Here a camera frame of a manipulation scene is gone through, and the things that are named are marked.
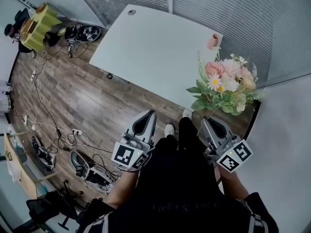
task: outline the white daisy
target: white daisy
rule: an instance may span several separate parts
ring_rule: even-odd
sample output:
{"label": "white daisy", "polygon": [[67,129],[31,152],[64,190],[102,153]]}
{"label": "white daisy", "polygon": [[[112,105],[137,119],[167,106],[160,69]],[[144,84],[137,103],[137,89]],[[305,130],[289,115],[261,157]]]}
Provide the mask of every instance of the white daisy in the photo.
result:
{"label": "white daisy", "polygon": [[213,74],[213,75],[209,75],[209,79],[208,79],[208,87],[214,91],[217,91],[217,89],[219,88],[219,86],[222,84],[222,82],[220,81],[219,75],[218,74]]}
{"label": "white daisy", "polygon": [[219,91],[219,92],[224,92],[224,91],[226,91],[226,86],[225,86],[225,85],[220,85],[220,86],[217,88],[217,91]]}
{"label": "white daisy", "polygon": [[246,61],[242,56],[240,56],[239,62],[240,62],[242,65],[244,65],[244,64],[247,63],[247,61]]}
{"label": "white daisy", "polygon": [[235,80],[230,80],[228,83],[227,83],[227,89],[229,91],[233,91],[235,92],[239,87],[239,83],[236,82]]}

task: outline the white sneaker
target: white sneaker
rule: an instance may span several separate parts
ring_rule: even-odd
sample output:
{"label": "white sneaker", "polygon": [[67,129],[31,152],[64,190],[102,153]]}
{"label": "white sneaker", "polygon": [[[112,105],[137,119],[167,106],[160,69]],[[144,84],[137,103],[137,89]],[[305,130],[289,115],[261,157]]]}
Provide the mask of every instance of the white sneaker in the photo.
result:
{"label": "white sneaker", "polygon": [[169,134],[175,136],[175,129],[174,129],[174,125],[172,124],[167,124],[165,126],[165,130],[164,130],[165,137],[167,137]]}
{"label": "white sneaker", "polygon": [[183,117],[189,117],[192,120],[192,111],[185,109],[183,112]]}

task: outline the power strip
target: power strip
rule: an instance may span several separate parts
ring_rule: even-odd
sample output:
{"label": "power strip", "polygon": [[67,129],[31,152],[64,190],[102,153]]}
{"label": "power strip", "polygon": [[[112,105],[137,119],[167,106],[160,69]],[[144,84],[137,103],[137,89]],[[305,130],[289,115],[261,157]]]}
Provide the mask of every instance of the power strip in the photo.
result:
{"label": "power strip", "polygon": [[25,126],[27,125],[27,119],[28,119],[27,115],[24,115],[24,125]]}
{"label": "power strip", "polygon": [[31,78],[30,78],[30,81],[33,82],[35,81],[35,75],[36,74],[36,71],[33,71],[33,74],[31,75]]}
{"label": "power strip", "polygon": [[76,134],[82,134],[82,133],[83,133],[83,131],[82,131],[82,130],[72,129],[72,133],[73,133],[73,135],[76,135]]}

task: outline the electrical outlet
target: electrical outlet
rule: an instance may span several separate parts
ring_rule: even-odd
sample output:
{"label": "electrical outlet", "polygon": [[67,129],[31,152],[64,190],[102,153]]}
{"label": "electrical outlet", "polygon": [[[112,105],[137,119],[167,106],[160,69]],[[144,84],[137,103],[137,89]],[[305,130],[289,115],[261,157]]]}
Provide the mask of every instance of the electrical outlet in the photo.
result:
{"label": "electrical outlet", "polygon": [[36,75],[36,71],[33,71],[33,74],[31,75],[31,78],[30,78],[31,82],[35,81],[35,75]]}
{"label": "electrical outlet", "polygon": [[73,133],[73,135],[82,134],[82,130],[72,129],[72,133]]}

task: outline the white table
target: white table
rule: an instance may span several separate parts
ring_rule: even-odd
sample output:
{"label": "white table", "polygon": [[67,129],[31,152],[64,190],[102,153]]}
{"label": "white table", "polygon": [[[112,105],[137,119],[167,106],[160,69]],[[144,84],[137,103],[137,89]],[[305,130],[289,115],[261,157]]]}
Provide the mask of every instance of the white table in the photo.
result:
{"label": "white table", "polygon": [[[130,10],[136,13],[130,16]],[[182,17],[128,5],[90,64],[190,109],[195,98],[186,89],[200,78],[197,53],[202,51],[206,62],[215,60],[217,51],[207,49],[214,33]]]}

